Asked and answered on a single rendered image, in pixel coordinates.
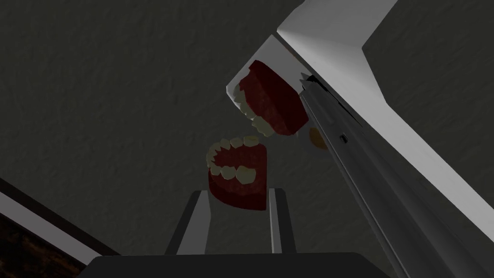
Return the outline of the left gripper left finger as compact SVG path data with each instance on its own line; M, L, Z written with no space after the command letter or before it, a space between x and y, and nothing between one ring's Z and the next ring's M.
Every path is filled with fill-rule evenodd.
M184 208L165 254L205 254L210 220L207 191L194 191Z

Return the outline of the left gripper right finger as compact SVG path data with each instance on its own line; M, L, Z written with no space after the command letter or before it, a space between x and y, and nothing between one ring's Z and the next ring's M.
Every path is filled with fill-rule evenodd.
M296 253L286 193L283 188L269 188L268 193L272 253Z

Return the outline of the red denture model with teeth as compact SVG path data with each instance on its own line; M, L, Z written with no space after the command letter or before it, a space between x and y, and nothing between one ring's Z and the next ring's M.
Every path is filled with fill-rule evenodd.
M308 116L298 93L270 67L255 60L235 85L233 101L262 135L291 136ZM241 209L266 210L267 149L255 136L222 139L207 153L209 190Z

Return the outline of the grey door leaf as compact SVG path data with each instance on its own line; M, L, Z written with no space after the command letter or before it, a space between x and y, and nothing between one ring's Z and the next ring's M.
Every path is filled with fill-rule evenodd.
M494 256L392 166L359 122L314 76L301 101L337 163L398 278L494 278Z

